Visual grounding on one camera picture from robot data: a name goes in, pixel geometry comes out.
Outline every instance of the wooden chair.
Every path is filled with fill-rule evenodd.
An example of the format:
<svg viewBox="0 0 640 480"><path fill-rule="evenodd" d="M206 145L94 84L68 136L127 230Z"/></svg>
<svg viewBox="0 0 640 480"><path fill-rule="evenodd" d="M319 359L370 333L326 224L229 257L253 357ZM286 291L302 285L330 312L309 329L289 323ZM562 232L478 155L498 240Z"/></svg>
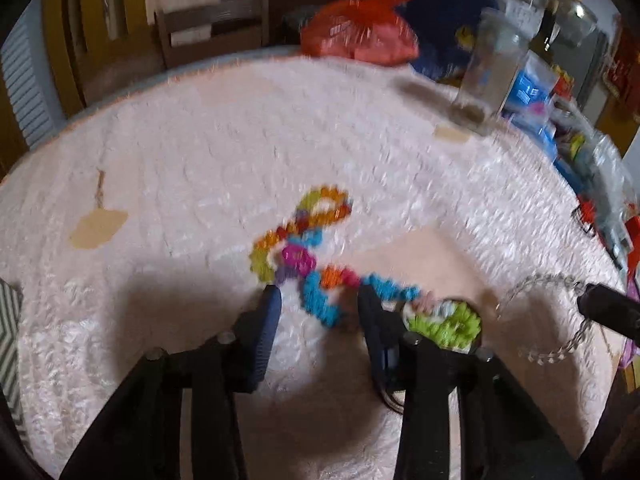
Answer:
<svg viewBox="0 0 640 480"><path fill-rule="evenodd" d="M166 14L158 10L155 15L167 68L269 43L269 0L221 0L215 5ZM208 40L172 46L174 32L204 25L211 25Z"/></svg>

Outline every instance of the clear plastic container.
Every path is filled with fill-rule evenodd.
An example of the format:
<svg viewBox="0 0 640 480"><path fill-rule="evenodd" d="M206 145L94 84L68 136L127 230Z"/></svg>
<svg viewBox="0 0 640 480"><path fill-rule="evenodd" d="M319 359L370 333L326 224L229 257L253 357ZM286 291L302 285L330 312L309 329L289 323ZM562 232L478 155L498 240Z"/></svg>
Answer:
<svg viewBox="0 0 640 480"><path fill-rule="evenodd" d="M524 65L529 40L498 10L485 9L481 16L476 46L451 105L450 118L486 136L493 131L516 74Z"/></svg>

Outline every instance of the red package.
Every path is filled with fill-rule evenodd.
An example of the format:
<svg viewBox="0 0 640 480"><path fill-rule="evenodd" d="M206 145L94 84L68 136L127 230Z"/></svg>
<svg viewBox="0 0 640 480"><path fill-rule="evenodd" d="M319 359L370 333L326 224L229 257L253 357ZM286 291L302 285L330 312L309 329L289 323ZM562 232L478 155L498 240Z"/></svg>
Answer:
<svg viewBox="0 0 640 480"><path fill-rule="evenodd" d="M391 66L418 57L418 38L394 7L409 0L338 0L300 32L302 53Z"/></svg>

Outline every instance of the dark glass bottle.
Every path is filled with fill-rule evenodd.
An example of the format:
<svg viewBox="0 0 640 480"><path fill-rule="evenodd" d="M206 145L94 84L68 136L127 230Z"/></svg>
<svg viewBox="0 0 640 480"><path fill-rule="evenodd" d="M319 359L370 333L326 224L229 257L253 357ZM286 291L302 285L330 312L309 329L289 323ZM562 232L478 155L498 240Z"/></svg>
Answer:
<svg viewBox="0 0 640 480"><path fill-rule="evenodd" d="M549 0L546 4L545 14L540 23L540 30L529 42L529 50L538 54L549 66L554 62L554 54L551 50L551 36L556 24L558 13L558 0Z"/></svg>

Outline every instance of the striped fabric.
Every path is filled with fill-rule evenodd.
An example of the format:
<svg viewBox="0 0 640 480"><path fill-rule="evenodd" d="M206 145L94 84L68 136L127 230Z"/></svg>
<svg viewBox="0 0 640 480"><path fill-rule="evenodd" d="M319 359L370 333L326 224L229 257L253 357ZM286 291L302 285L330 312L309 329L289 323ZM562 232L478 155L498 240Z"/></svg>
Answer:
<svg viewBox="0 0 640 480"><path fill-rule="evenodd" d="M0 385L20 439L28 450L29 441L22 417L18 384L17 339L21 303L22 298L18 292L0 280Z"/></svg>

